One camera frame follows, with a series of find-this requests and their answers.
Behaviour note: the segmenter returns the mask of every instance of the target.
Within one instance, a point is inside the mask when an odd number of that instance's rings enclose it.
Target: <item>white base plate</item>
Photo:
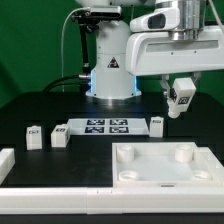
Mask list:
[[[70,119],[71,135],[149,135],[145,119]]]

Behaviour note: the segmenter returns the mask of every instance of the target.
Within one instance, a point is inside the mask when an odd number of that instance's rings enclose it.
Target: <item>warning label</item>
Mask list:
[[[108,68],[119,68],[119,65],[115,57],[112,58],[110,64],[108,65]]]

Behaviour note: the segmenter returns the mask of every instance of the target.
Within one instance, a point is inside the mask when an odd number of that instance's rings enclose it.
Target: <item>white cube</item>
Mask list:
[[[70,130],[67,124],[57,125],[51,133],[51,147],[65,148],[70,139]]]
[[[40,126],[28,127],[26,131],[27,150],[42,149],[42,134]]]
[[[163,124],[164,124],[163,117],[152,117],[150,122],[150,130],[149,130],[150,137],[162,138]]]
[[[2,149],[0,152],[0,184],[15,164],[14,149]]]

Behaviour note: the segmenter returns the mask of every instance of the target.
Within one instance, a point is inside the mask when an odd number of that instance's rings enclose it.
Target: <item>black table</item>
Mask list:
[[[209,147],[224,163],[224,106],[207,94],[197,94],[188,112],[178,119],[167,116],[166,99],[147,93],[140,103],[106,106],[90,103],[78,93],[27,93],[0,110],[0,149],[16,150],[16,165],[1,187],[112,187],[113,142],[195,142]],[[165,118],[164,137],[72,136],[66,149],[52,149],[50,134],[57,124],[71,118]],[[43,131],[43,149],[26,150],[26,128],[38,125]],[[210,223],[224,221],[223,214],[130,214],[0,216],[1,223]]]

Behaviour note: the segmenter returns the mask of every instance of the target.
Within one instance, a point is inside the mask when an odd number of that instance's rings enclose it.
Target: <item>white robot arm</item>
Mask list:
[[[204,27],[206,0],[156,0],[156,10],[131,21],[126,69],[132,75],[163,75],[224,69],[224,38],[218,26]],[[194,80],[176,79],[167,89],[169,116],[185,112]]]
[[[100,6],[137,6],[137,5],[155,5],[155,0],[76,0],[83,7]]]

